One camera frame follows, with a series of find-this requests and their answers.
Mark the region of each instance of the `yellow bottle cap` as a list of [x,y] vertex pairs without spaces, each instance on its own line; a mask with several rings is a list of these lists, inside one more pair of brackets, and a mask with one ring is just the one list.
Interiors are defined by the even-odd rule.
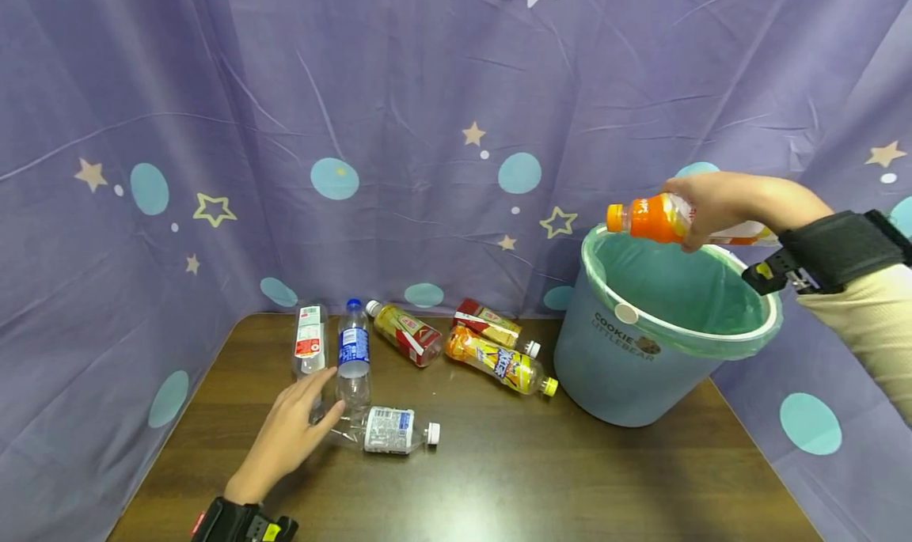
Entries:
[[621,230],[622,215],[624,213],[623,204],[611,204],[605,213],[605,225],[611,233],[618,233]]
[[545,396],[553,397],[555,392],[557,392],[557,380],[548,378],[545,380]]

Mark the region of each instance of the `bear logo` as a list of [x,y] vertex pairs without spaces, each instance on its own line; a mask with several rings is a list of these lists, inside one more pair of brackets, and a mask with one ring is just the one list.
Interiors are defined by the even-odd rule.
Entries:
[[662,351],[659,344],[656,344],[655,340],[648,339],[644,336],[641,336],[640,339],[636,341],[636,348],[646,352],[650,356],[655,356]]

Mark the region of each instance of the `wooden table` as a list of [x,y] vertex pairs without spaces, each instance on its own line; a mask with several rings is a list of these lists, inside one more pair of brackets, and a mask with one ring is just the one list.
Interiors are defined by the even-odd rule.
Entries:
[[[112,542],[188,540],[292,381],[294,321],[234,329]],[[524,326],[553,374],[559,322]],[[376,333],[370,344],[374,403],[439,422],[440,445],[410,457],[320,447],[266,501],[298,519],[300,542],[820,540],[710,381],[653,426],[624,429],[563,390],[518,396],[449,358],[420,370]]]

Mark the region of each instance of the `white bottle cap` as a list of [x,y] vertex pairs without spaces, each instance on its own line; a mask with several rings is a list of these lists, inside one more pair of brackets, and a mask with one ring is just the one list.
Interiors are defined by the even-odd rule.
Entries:
[[538,356],[538,351],[541,350],[541,348],[542,348],[541,344],[536,343],[535,340],[529,340],[529,342],[526,343],[526,349],[524,350],[524,352],[526,352],[526,354],[530,358],[535,358],[536,356]]
[[428,445],[437,445],[440,442],[440,424],[439,423],[428,423],[427,424],[427,444]]
[[377,301],[368,301],[366,311],[367,314],[370,314],[373,318],[377,318],[377,313],[379,313],[382,308],[383,304],[380,304]]

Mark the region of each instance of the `hand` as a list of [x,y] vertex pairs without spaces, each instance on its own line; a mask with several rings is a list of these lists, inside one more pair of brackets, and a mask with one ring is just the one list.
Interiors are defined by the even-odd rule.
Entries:
[[694,207],[693,224],[682,242],[688,253],[696,252],[714,232],[745,221],[758,221],[778,235],[833,214],[811,190],[771,176],[707,172],[671,178],[662,191]]
[[224,498],[238,505],[260,504],[283,476],[304,463],[342,416],[344,402],[337,402],[316,426],[308,423],[314,400],[335,373],[336,368],[320,370],[279,394]]

